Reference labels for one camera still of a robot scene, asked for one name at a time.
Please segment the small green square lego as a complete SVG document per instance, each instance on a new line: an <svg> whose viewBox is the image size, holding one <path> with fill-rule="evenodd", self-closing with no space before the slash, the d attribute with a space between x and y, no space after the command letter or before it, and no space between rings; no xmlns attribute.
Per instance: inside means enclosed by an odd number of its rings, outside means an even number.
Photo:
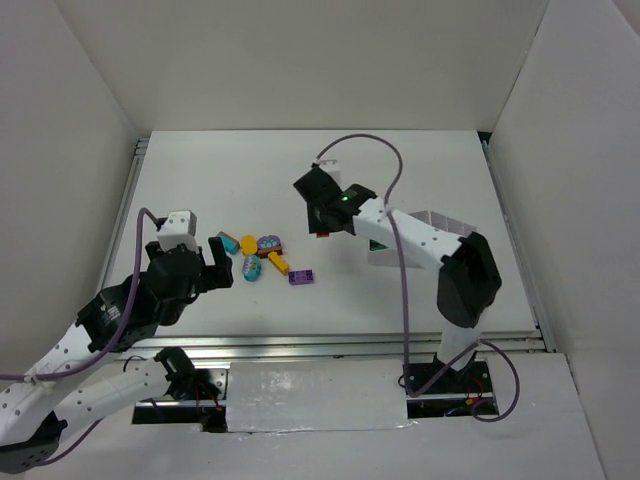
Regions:
<svg viewBox="0 0 640 480"><path fill-rule="evenodd" d="M386 250L387 246L383 245L377 241L374 240L370 240L369 241L369 251L370 252L378 252L378 251L383 251Z"/></svg>

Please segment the purple flower lego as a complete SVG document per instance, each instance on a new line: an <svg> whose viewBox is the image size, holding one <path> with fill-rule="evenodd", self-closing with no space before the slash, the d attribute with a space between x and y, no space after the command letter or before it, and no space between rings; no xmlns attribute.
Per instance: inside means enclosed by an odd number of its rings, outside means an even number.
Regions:
<svg viewBox="0 0 640 480"><path fill-rule="evenodd" d="M265 235L256 240L257 252L259 258L267 258L272 252L280 255L283 251L281 239L277 235Z"/></svg>

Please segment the lilac rectangular lego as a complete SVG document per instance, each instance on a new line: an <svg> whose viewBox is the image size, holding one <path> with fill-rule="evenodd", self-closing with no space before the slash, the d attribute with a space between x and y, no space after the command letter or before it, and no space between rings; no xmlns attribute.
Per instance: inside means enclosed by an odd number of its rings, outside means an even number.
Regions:
<svg viewBox="0 0 640 480"><path fill-rule="evenodd" d="M290 270L288 272L288 280L292 286L312 284L314 282L314 273L311 269Z"/></svg>

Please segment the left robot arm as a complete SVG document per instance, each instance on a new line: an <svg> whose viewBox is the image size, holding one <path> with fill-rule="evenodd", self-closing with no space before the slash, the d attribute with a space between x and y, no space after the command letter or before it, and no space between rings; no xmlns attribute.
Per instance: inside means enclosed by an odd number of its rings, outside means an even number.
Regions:
<svg viewBox="0 0 640 480"><path fill-rule="evenodd" d="M86 387L103 364L160 326L175 324L184 309L208 291L233 284L232 261L223 242L208 240L214 262L202 250L158 242L137 247L147 270L136 269L119 285L101 290L76 322L26 373L1 391L1 470L20 474L50 463L61 441L117 410L141 400L185 399L204 378L180 347L166 347L139 366Z"/></svg>

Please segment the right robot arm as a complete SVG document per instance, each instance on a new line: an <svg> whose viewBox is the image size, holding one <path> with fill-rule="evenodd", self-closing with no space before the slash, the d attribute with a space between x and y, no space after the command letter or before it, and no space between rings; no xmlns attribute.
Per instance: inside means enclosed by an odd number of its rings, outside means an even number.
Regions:
<svg viewBox="0 0 640 480"><path fill-rule="evenodd" d="M347 232L393 248L398 254L403 301L403 356L409 362L408 280L411 260L436 276L435 304L446 320L436 360L456 373L475 359L481 323L502 286L486 238L434 227L389 207L372 190L353 184L343 190L332 176L314 165L293 187L307 205L312 233Z"/></svg>

